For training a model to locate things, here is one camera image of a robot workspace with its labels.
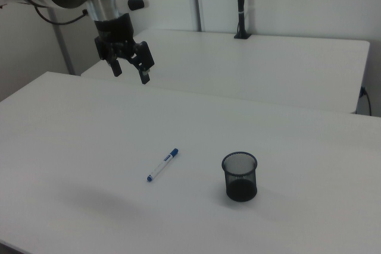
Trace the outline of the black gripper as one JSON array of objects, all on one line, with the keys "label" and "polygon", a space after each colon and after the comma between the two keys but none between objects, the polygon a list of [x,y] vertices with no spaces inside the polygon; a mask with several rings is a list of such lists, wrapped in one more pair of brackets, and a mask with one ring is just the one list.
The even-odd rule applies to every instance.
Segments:
[{"label": "black gripper", "polygon": [[122,74],[117,57],[127,58],[138,70],[142,84],[147,84],[150,68],[155,62],[145,41],[135,43],[130,15],[127,13],[113,20],[95,21],[95,26],[99,34],[95,38],[99,58],[108,63],[113,75],[118,77]]}]

